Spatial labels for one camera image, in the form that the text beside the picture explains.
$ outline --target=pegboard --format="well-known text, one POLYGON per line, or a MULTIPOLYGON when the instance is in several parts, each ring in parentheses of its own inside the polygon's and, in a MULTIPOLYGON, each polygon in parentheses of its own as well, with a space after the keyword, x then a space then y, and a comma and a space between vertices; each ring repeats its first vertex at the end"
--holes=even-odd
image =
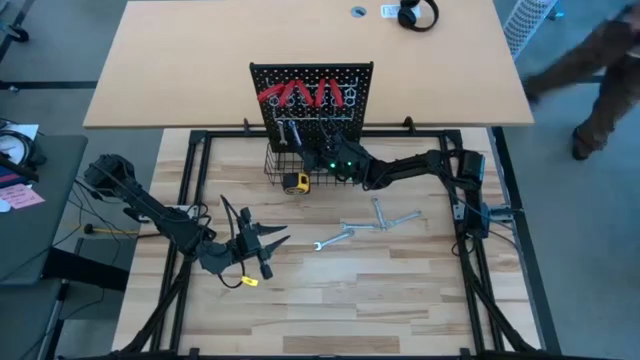
POLYGON ((256 95, 277 85, 287 84, 291 80, 302 80, 309 90, 311 97, 316 98, 320 79, 326 79, 322 106, 310 106, 304 100, 303 94, 295 87, 287 98, 287 103, 280 107, 280 96, 272 96, 260 103, 260 110, 264 120, 269 144, 276 153, 294 152, 294 136, 288 125, 295 121, 298 134, 305 146, 324 146, 326 137, 340 131, 348 140, 360 141, 364 115, 369 98, 369 86, 373 75, 373 62, 368 64, 281 64, 281 65, 249 65, 256 95), (338 83, 344 106, 338 107, 335 97, 331 93, 329 79, 338 83), (331 117, 319 120, 320 114, 331 117), (284 124, 284 135, 287 145, 280 144, 278 121, 284 124))

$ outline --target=person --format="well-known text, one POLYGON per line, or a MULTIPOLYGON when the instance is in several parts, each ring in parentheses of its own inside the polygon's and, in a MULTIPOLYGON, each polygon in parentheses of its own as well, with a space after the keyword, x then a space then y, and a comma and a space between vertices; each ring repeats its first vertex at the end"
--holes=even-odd
POLYGON ((591 115, 572 134, 576 160, 603 149, 616 122, 640 99, 640 1, 602 22, 542 73, 525 79, 525 94, 535 104, 547 92, 584 80, 603 67, 606 73, 591 115))

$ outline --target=brown pants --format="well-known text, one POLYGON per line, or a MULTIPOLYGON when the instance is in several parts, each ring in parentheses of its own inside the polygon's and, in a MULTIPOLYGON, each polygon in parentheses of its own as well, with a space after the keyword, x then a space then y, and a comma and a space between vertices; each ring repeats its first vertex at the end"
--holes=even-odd
POLYGON ((582 155, 602 149, 615 123, 640 99, 640 59, 627 55, 633 46, 634 34, 627 23, 605 21, 580 45, 525 81, 527 93, 539 96, 607 68, 591 116, 577 128, 575 145, 582 155))

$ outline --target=gray floor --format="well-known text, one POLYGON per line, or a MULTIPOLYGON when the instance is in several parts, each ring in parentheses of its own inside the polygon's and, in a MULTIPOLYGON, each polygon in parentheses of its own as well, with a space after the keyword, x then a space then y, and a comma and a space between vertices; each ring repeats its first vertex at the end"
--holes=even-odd
MULTIPOLYGON (((519 71, 524 75, 543 68, 627 2, 563 1, 567 16, 544 23, 517 60, 519 71)), ((3 18, 15 16, 21 3, 14 0, 3 18)), ((515 0, 495 3, 504 19, 515 0)), ((11 46, 0 63, 0 79, 97 80, 124 4, 35 1, 24 22, 32 40, 11 46)), ((535 126, 505 133, 563 351, 632 359, 640 353, 640 243, 634 226, 640 198, 635 187, 640 180, 640 142, 635 141, 640 121, 631 118, 640 112, 620 124, 606 151, 577 163, 570 157, 568 137, 588 115, 596 92, 595 85, 558 92, 536 108, 535 126)), ((46 134, 85 134, 89 146, 83 168, 101 153, 118 153, 134 163, 140 182, 148 185, 161 131, 83 130, 91 96, 91 90, 0 92, 0 116, 39 123, 46 134)), ((96 210, 123 229, 137 227, 117 206, 96 204, 96 210)), ((99 224, 97 219, 84 221, 99 224)), ((76 224, 77 209, 67 209, 60 236, 76 224)), ((73 241, 65 243, 65 248, 72 246, 73 241)), ((74 306, 99 296, 97 289, 75 289, 74 306)), ((83 312, 90 319, 68 322, 58 352, 88 356, 108 351, 119 301, 117 294, 109 296, 99 311, 83 312), (97 312, 102 316, 96 319, 97 312)))

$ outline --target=yellow tag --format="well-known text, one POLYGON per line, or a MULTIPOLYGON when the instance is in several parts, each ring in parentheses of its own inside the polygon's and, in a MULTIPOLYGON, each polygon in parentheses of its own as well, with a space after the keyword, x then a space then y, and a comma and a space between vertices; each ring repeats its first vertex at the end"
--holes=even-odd
POLYGON ((242 282, 249 285, 249 286, 258 286, 258 280, 256 279, 252 279, 248 276, 243 276, 242 277, 242 282))

